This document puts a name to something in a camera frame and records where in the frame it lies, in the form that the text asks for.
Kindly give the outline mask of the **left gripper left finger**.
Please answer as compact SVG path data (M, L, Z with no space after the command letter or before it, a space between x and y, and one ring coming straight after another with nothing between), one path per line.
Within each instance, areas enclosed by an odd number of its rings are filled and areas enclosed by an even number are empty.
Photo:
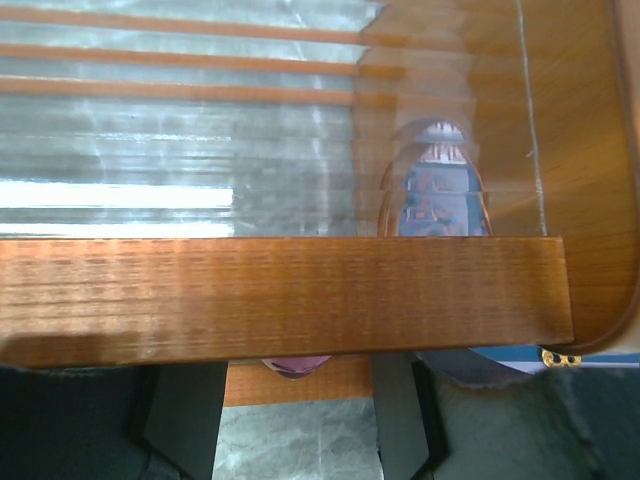
M210 479L225 362L1 369L4 479Z

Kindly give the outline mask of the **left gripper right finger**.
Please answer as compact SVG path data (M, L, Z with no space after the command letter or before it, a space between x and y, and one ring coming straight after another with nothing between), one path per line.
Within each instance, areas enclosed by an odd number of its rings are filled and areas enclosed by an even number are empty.
M635 479L639 372L523 372L469 350L370 359L387 479Z

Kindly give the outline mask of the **pink bear flower toy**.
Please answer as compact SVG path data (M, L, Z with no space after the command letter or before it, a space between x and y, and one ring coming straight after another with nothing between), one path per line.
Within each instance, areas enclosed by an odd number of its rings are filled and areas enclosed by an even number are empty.
M304 378L323 366L330 356L268 358L261 362L270 370L288 379Z

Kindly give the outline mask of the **orange wooden two-tier shelf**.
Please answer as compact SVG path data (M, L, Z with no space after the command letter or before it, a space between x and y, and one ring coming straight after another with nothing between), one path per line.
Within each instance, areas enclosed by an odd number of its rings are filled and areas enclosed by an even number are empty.
M85 367L574 339L539 138L627 121L635 1L5 1L1 361ZM402 236L459 134L521 236Z

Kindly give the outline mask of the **patterned blue pink placemat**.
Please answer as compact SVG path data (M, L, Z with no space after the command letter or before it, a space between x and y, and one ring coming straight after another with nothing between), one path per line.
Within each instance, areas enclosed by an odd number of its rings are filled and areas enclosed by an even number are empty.
M402 236L521 236L530 200L486 214L480 176L457 162L459 134L422 150L404 177ZM589 121L575 134L541 133L540 227L564 243L574 339L551 346L575 365L585 354L639 350L639 156L625 120Z

